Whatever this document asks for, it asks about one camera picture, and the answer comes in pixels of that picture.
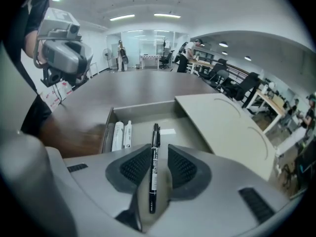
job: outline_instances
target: open drawer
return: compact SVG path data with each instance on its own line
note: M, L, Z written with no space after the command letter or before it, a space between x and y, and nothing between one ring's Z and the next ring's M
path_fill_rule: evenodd
M110 111L106 134L108 129L113 129L116 122L122 121L126 125L129 120L132 122L132 146L151 143L154 124L158 123L161 147L173 144L211 152L188 115L175 100L114 108ZM104 153L104 149L109 148L107 143L112 144L111 138L104 140ZM167 152L167 148L162 148L162 152Z

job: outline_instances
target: white wall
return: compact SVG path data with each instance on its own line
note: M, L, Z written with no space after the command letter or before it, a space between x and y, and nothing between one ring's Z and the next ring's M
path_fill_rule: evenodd
M104 31L98 31L92 27L81 26L79 33L82 35L82 41L92 49L93 58L91 63L96 63L99 71L106 69L108 63L102 56L103 50L107 48ZM97 73L94 65L91 66L91 72L92 74Z
M167 30L178 33L188 34L191 31L191 27L188 24L180 24L174 22L157 22L157 21L145 21L142 23L125 23L117 27L110 28L106 31L107 35L133 31L133 30Z
M301 97L306 97L307 95L315 92L316 83L315 77L312 77L305 73L300 73L302 61L297 60L289 61L286 59L280 59L280 57L273 57L271 55L261 54L261 59L258 60L257 64L262 67L267 72L276 76L287 84L292 91Z

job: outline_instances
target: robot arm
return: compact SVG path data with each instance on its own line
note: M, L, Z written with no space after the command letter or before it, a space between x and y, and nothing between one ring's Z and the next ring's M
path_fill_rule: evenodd
M41 81L50 87L60 80L80 84L90 68L92 49L81 42L80 24L68 12L48 8L39 27L34 49L34 64L43 69ZM38 62L39 42L43 42L45 64Z

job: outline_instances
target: black marker pen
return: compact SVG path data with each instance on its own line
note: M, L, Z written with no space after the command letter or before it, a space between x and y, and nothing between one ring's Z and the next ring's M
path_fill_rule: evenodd
M158 147L160 146L160 127L156 123L153 131L152 141L152 162L150 168L150 182L149 182L149 212L154 214L156 211L156 197L157 197L157 166L158 166Z

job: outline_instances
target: person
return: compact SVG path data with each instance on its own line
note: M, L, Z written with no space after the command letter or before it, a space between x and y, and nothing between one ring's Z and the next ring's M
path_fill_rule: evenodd
M288 110L287 114L280 122L281 126L285 126L290 121L290 119L292 118L292 116L295 114L297 110L298 103L299 103L299 100L295 99L295 105L292 107L290 106L290 109Z
M188 59L193 59L193 52L192 49L195 46L200 46L203 44L201 39L197 39L194 42L189 42L186 44L184 50L180 53L180 63L177 72L178 73L185 73L187 70Z
M51 114L51 110L38 95L34 82L23 67L21 50L33 58L38 29L48 7L49 0L26 0L12 19L9 32L3 40L4 47L16 69L37 94L21 127L22 132L33 136L38 136L40 127ZM38 60L45 63L41 55L41 48L40 43Z
M123 42L120 40L118 42L118 71L121 72L122 71L122 61L123 61L123 58L122 58L122 55L121 55L121 49L124 49L125 51L125 47L123 46ZM127 64L124 63L124 71L127 70Z
M301 114L297 115L297 118L302 121L299 128L297 128L286 140L284 140L276 149L276 157L277 160L280 159L280 157L284 156L285 152L289 150L292 146L295 145L298 141L304 138L308 128L310 128L313 119L315 118L315 98L311 98L309 100L310 108L306 113L306 116L304 117ZM281 168L279 163L276 166L276 169L279 173L281 173Z

